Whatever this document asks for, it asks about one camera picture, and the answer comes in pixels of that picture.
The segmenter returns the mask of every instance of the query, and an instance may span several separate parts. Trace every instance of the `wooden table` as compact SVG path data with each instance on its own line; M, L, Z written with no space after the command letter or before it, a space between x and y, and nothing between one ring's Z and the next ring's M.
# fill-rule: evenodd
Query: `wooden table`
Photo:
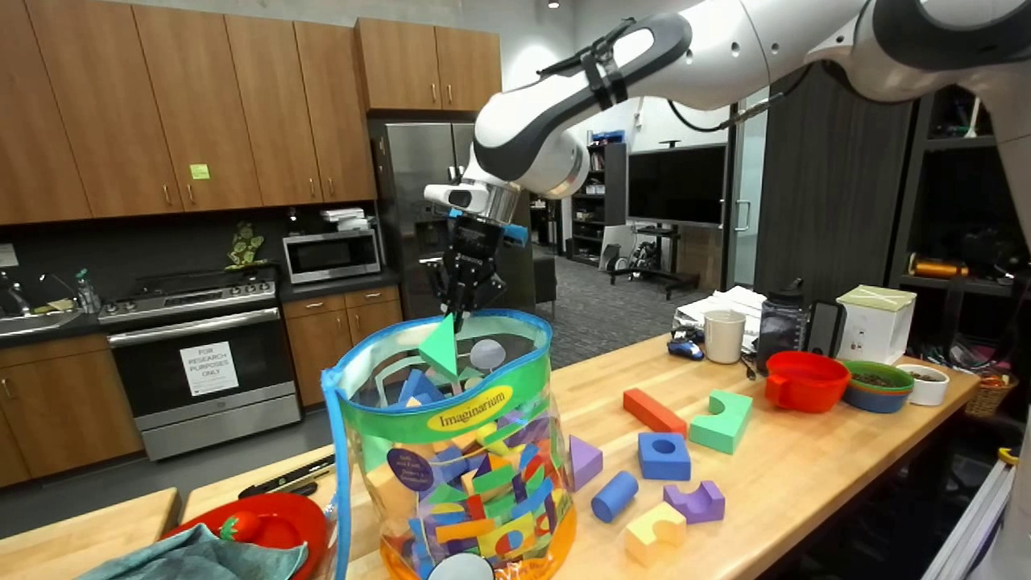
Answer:
M155 545L175 521L179 489L157 489L0 543L0 576L82 576Z
M763 399L763 382L747 382L740 366L719 369L667 355L667 338L638 342L551 374L551 395L565 420L565 432L605 452L605 472L576 495L579 527L576 545L562 576L623 580L623 576L756 576L814 533L833 513L857 496L871 481L890 472L905 452L923 444L948 417L974 395L974 374L951 374L951 395L940 406L905 406L893 417L872 417L839 402L833 412L783 412ZM694 420L708 406L712 390L754 396L754 417L735 454L691 444L694 481L716 481L727 513L723 521L691 527L687 543L645 569L624 558L623 527L662 502L662 481L643 481L638 500L614 527L593 519L591 500L616 472L638 472L638 420L623 412L623 390L645 390L678 417ZM324 452L261 467L203 489L186 500L186 519L256 481L269 481ZM318 487L318 502L331 496L331 477ZM384 576L373 553L373 508L355 487L355 545L353 576Z

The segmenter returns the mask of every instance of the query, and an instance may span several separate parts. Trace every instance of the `television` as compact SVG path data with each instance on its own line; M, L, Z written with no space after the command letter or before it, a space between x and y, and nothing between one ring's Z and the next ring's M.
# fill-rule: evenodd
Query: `television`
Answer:
M635 151L629 223L723 227L727 144Z

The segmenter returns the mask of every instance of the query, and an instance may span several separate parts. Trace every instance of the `stainless steel refrigerator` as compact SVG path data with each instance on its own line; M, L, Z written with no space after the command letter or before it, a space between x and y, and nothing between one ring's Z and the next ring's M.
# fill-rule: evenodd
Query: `stainless steel refrigerator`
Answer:
M440 313L440 297L418 259L442 259L445 252L445 206L421 199L425 185L458 185L469 159L475 122L440 119L371 119L380 223L387 265L399 272L405 318ZM530 227L530 199L520 206L516 223ZM499 250L503 289L484 297L481 308L535 303L532 250Z

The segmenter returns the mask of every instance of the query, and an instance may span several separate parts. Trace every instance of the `cable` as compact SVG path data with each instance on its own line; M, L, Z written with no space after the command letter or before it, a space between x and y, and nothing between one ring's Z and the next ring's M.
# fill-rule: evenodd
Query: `cable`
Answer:
M747 122L751 115L768 112L776 100L796 93L796 86L809 78L809 70L813 70L813 65L804 68L804 73L800 73L788 90L770 93L770 100L763 100L763 105L756 105L756 106L751 106L751 111L746 111L746 112L739 112L739 115L727 115L727 119L723 119L723 122L716 122L716 126L697 126L697 122L691 122L691 119L678 111L678 100L667 100L667 106L669 106L674 115L678 115L687 128L694 128L694 133L723 133L723 128L727 128L727 126L739 126L739 122Z

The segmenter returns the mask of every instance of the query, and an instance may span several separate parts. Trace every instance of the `white box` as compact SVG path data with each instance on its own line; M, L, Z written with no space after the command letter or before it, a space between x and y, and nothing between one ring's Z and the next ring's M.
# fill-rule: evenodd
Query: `white box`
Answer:
M839 357L893 366L905 355L916 293L897 287L855 287L839 297L846 328Z

